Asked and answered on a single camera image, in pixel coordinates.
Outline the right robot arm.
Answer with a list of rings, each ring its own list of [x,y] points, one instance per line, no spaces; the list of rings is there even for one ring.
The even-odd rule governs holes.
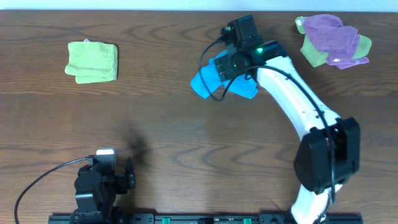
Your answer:
[[[336,192],[359,170],[358,122],[324,105],[278,42],[228,40],[226,47],[227,53],[215,58],[221,80],[255,81],[276,100],[300,139],[294,159],[300,190],[290,209],[294,222],[362,223],[361,215],[327,213]]]

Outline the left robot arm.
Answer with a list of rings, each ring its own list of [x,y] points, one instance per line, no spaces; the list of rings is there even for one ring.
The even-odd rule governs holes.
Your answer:
[[[124,172],[115,173],[115,157],[89,156],[89,164],[81,167],[75,180],[75,199],[78,208],[70,215],[69,223],[128,223],[127,215],[115,207],[117,195],[136,187],[132,160],[126,162]]]

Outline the blue microfiber cloth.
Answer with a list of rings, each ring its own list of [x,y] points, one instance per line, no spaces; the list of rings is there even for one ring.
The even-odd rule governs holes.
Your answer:
[[[219,53],[215,58],[226,55],[227,50]],[[244,75],[240,75],[234,80],[227,80],[222,82],[216,70],[214,63],[215,58],[209,59],[209,64],[201,68],[195,77],[191,80],[190,84],[194,92],[202,97],[204,100],[213,95],[216,100],[222,100],[227,92],[234,93],[247,99],[253,99],[257,93],[257,83],[253,80],[245,80]],[[220,97],[214,95],[214,92],[221,86],[224,86],[224,92]]]

